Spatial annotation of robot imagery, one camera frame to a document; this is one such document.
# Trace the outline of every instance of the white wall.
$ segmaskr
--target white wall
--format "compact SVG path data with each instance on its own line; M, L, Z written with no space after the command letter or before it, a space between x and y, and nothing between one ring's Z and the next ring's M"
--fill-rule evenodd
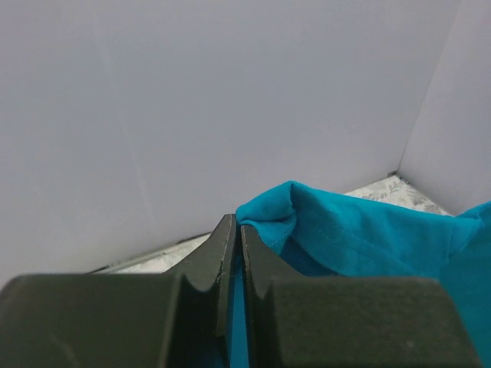
M460 213L491 200L491 3L463 2L400 174Z
M459 2L3 1L0 281L395 170Z

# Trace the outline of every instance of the blue fabric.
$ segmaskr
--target blue fabric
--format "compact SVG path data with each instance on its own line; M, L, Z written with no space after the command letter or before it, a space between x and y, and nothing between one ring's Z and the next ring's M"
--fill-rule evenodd
M236 216L304 274L438 278L491 366L491 202L450 217L286 182Z

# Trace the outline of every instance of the cloth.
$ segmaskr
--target cloth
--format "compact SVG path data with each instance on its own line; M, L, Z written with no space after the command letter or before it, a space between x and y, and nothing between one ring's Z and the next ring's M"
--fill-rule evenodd
M451 217L286 182L236 217L306 275L439 279L491 366L491 202Z

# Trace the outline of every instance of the wall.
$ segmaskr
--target wall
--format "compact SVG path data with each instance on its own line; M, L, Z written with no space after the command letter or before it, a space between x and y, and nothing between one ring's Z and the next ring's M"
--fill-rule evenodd
M0 281L397 168L457 1L0 4Z
M463 2L400 174L452 213L491 200L491 3Z

